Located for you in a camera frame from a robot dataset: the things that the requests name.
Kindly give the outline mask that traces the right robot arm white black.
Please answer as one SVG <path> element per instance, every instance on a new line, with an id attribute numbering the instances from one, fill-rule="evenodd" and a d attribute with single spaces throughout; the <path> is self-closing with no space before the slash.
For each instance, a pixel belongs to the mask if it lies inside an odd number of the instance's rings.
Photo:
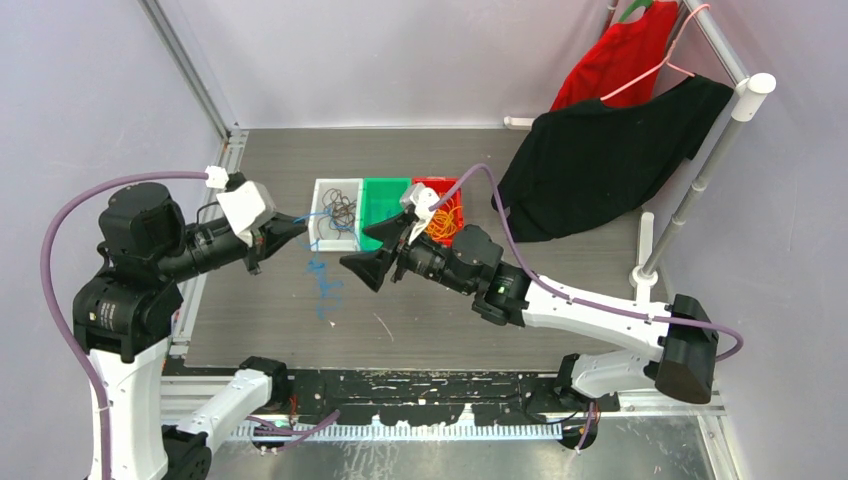
<path id="1" fill-rule="evenodd" d="M 601 355 L 564 357 L 555 396 L 567 410 L 620 391 L 653 387 L 690 404 L 711 400 L 718 334 L 700 303 L 632 303 L 573 289 L 546 277 L 534 281 L 503 261 L 503 248 L 479 226 L 464 227 L 450 246 L 412 235 L 415 216 L 404 212 L 369 227 L 382 237 L 375 251 L 345 255 L 340 263 L 370 290 L 413 273 L 472 299 L 471 309 L 498 326 L 547 328 L 617 346 Z"/>

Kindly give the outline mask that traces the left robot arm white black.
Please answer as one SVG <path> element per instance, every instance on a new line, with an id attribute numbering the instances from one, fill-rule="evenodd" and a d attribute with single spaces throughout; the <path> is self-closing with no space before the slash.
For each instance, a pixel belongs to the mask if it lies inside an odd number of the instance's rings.
<path id="1" fill-rule="evenodd" d="M 162 184 L 116 191 L 101 214 L 103 265 L 73 302 L 73 335 L 88 365 L 95 425 L 95 479 L 203 479 L 213 455 L 254 411 L 285 409 L 284 363 L 252 356 L 202 407 L 161 421 L 161 378 L 179 284 L 234 262 L 251 274 L 304 233 L 255 182 L 219 195 L 223 216 L 187 223 Z"/>

